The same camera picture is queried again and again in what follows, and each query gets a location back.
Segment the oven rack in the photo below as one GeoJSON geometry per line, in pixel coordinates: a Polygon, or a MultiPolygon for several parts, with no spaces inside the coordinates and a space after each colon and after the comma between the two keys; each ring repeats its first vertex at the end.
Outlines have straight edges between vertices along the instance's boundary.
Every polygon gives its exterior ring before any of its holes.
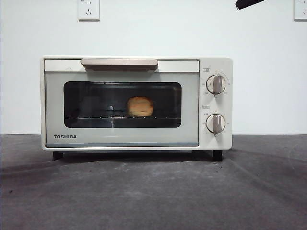
{"type": "Polygon", "coordinates": [[[65,119],[80,119],[80,120],[89,120],[89,119],[181,119],[180,117],[168,117],[165,115],[165,111],[155,110],[152,116],[141,116],[141,117],[129,117],[126,116],[126,110],[103,110],[100,113],[105,112],[104,116],[97,117],[66,117],[65,119]]]}
{"type": "Polygon", "coordinates": [[[66,117],[65,119],[80,119],[80,120],[89,120],[89,119],[181,119],[179,117],[66,117]]]}

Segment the oven door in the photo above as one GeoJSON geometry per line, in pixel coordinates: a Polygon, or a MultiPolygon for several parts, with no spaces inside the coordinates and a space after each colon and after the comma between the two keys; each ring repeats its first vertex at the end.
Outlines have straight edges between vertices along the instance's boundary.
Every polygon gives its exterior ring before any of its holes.
{"type": "Polygon", "coordinates": [[[46,147],[199,144],[198,61],[114,71],[45,60],[45,90],[46,147]]]}

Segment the control panel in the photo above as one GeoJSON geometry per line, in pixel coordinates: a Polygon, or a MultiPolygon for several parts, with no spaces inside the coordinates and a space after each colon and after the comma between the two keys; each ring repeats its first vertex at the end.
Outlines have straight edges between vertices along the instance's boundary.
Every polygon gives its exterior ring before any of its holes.
{"type": "Polygon", "coordinates": [[[227,150],[232,146],[232,60],[200,60],[200,147],[227,150]]]}

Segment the black cable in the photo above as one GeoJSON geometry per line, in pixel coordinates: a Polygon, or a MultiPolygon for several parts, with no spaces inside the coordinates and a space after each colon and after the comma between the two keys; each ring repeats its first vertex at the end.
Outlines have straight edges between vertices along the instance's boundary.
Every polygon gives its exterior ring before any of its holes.
{"type": "Polygon", "coordinates": [[[240,9],[245,8],[245,7],[248,7],[248,6],[254,5],[256,3],[262,2],[262,1],[265,1],[265,0],[239,0],[239,1],[236,2],[236,7],[240,10],[240,9]]]}

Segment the toshiba logo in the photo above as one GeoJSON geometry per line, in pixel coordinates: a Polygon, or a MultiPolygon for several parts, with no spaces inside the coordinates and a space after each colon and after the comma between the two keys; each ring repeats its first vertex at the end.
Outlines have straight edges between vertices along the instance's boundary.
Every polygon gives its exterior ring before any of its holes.
{"type": "Polygon", "coordinates": [[[76,135],[53,135],[54,139],[75,139],[76,135]]]}

